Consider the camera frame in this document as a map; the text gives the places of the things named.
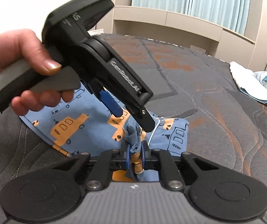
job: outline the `silver rivet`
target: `silver rivet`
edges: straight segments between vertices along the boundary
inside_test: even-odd
[[[90,188],[90,189],[97,189],[97,188],[100,188],[101,187],[101,182],[98,181],[98,180],[91,180],[87,183],[87,186]]]
[[[134,185],[131,185],[130,186],[132,189],[137,189],[138,188],[138,185],[137,184],[134,184]]]
[[[178,189],[183,186],[183,183],[178,180],[172,180],[168,183],[168,185],[173,189]]]

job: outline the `hand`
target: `hand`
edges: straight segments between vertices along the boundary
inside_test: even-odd
[[[50,76],[61,69],[61,65],[51,59],[32,30],[12,30],[0,34],[0,72],[22,57],[42,75]],[[44,106],[55,107],[61,98],[70,102],[73,91],[59,93],[50,90],[41,94],[24,91],[20,97],[12,100],[11,107],[17,115],[23,116],[29,110],[40,111]]]

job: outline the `white towel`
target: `white towel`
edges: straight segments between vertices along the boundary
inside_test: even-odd
[[[254,73],[234,61],[230,62],[230,71],[241,92],[261,103],[267,103],[267,71]]]

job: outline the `bed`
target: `bed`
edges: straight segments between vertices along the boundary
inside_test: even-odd
[[[189,121],[188,151],[267,186],[267,114],[264,106],[239,92],[228,63],[166,42],[101,37],[154,92],[148,110]],[[64,158],[10,109],[0,114],[0,189],[16,176]],[[4,219],[0,208],[0,223]]]

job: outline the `folded fabric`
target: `folded fabric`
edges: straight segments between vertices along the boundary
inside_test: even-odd
[[[230,71],[241,92],[261,103],[267,103],[267,71],[253,72],[230,62]]]
[[[126,139],[130,154],[141,150],[141,141],[146,140],[149,148],[160,148],[180,156],[186,151],[188,122],[184,119],[168,119],[151,113],[155,129],[146,133],[117,98],[123,108],[120,118],[110,111],[82,85],[75,91],[71,102],[61,101],[55,108],[44,107],[39,112],[29,111],[21,120],[45,142],[56,150],[72,156],[81,152],[100,155],[109,149],[120,149]],[[158,180],[157,172],[144,171],[143,181]]]

